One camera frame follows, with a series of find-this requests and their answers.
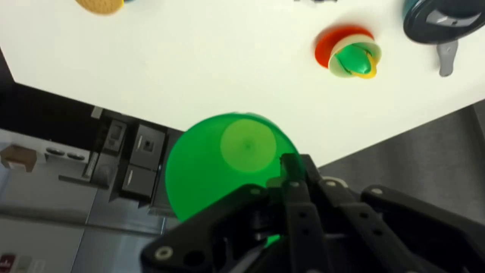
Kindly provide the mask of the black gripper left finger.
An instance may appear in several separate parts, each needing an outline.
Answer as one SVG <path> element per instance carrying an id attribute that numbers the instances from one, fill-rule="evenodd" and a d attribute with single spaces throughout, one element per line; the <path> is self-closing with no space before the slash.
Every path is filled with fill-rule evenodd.
<path id="1" fill-rule="evenodd" d="M 142 273 L 324 273 L 324 238 L 310 190 L 316 166 L 281 157 L 278 187 L 243 184 L 146 244 Z"/>

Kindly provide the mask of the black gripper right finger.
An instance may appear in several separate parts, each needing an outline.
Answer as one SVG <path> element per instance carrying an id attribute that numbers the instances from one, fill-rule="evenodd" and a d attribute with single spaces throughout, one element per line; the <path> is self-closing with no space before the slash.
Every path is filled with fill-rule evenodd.
<path id="1" fill-rule="evenodd" d="M 485 273 L 485 225 L 383 184 L 354 192 L 303 156 L 330 273 Z"/>

